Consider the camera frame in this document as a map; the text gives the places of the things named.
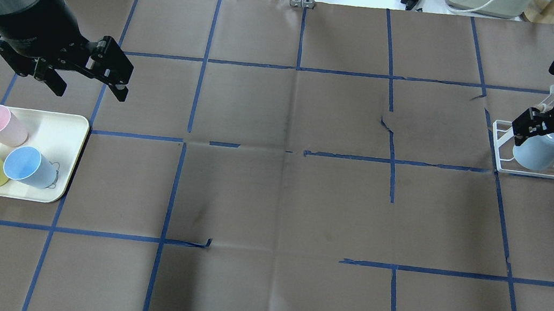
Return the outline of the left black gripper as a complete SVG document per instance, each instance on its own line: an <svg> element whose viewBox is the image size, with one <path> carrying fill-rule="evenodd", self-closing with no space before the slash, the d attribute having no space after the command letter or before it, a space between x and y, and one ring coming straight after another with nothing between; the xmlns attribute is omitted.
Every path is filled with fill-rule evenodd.
<svg viewBox="0 0 554 311"><path fill-rule="evenodd" d="M0 15L0 56L20 77L32 76L56 96L68 88L59 71L74 71L105 84L119 102L128 96L134 66L115 39L90 42L66 14L40 10Z"/></svg>

